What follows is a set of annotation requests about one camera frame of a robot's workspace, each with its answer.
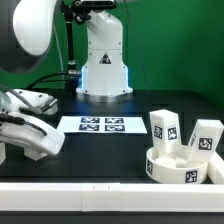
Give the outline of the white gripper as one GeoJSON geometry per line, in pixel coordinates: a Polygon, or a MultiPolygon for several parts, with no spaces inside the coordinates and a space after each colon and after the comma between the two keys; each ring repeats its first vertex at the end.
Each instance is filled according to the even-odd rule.
{"type": "Polygon", "coordinates": [[[63,132],[33,116],[0,113],[0,141],[56,155],[65,140],[63,132]]]}

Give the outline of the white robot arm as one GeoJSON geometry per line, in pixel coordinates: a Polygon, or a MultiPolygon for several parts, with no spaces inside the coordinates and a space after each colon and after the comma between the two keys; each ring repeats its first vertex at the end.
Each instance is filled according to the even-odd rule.
{"type": "MultiPolygon", "coordinates": [[[[128,68],[123,62],[123,26],[109,13],[116,0],[0,0],[0,70],[20,74],[34,70],[47,55],[55,13],[70,22],[87,25],[88,58],[81,70],[77,96],[114,102],[132,92],[128,68]]],[[[57,154],[65,139],[36,116],[57,110],[57,100],[48,95],[12,89],[0,82],[0,154],[7,143],[20,146],[24,154],[38,160],[57,154]]]]}

